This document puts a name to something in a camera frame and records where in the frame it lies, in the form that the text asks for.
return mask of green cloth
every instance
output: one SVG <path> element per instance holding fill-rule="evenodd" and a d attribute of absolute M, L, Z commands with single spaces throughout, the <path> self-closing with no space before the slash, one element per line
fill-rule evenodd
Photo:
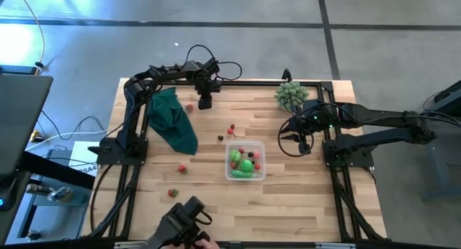
<path fill-rule="evenodd" d="M 195 155 L 198 141 L 186 112 L 176 98 L 176 88 L 154 94 L 148 111 L 149 125 L 180 153 Z"/>

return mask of plastic container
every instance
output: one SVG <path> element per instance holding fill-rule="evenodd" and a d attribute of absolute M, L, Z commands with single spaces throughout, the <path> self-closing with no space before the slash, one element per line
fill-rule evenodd
<path fill-rule="evenodd" d="M 256 171 L 253 170 L 253 173 L 255 174 L 254 177 L 250 178 L 238 178 L 232 175 L 232 167 L 231 167 L 231 151 L 232 150 L 238 150 L 240 147 L 243 147 L 245 152 L 249 151 L 258 151 L 259 152 L 259 159 L 256 160 L 256 163 L 258 163 L 261 168 Z M 242 155 L 242 160 L 247 159 L 248 154 L 244 153 Z M 259 142 L 259 141 L 230 141 L 228 144 L 225 146 L 225 177 L 229 181 L 262 181 L 264 178 L 266 178 L 266 150 L 264 149 L 264 143 Z"/>

